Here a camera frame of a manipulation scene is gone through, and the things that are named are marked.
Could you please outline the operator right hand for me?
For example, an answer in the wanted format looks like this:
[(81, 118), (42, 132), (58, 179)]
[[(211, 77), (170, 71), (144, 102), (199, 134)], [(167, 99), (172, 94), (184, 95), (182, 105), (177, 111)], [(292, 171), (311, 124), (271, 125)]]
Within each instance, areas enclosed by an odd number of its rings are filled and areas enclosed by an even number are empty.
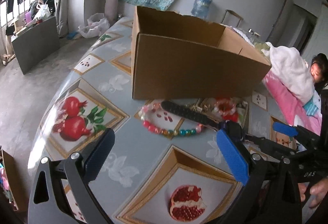
[[(298, 184), (298, 189), (300, 192), (300, 198), (301, 198), (301, 202), (304, 202), (306, 196), (305, 196), (305, 192), (306, 192), (306, 186), (303, 183), (299, 183)], [(315, 185), (313, 185), (310, 188), (310, 195), (313, 195), (315, 198), (312, 200), (311, 204), (310, 204), (310, 208), (316, 208), (321, 201), (324, 199), (325, 195), (327, 194), (328, 191), (328, 179), (327, 178), (323, 178), (321, 181), (319, 181), (318, 183), (316, 183)]]

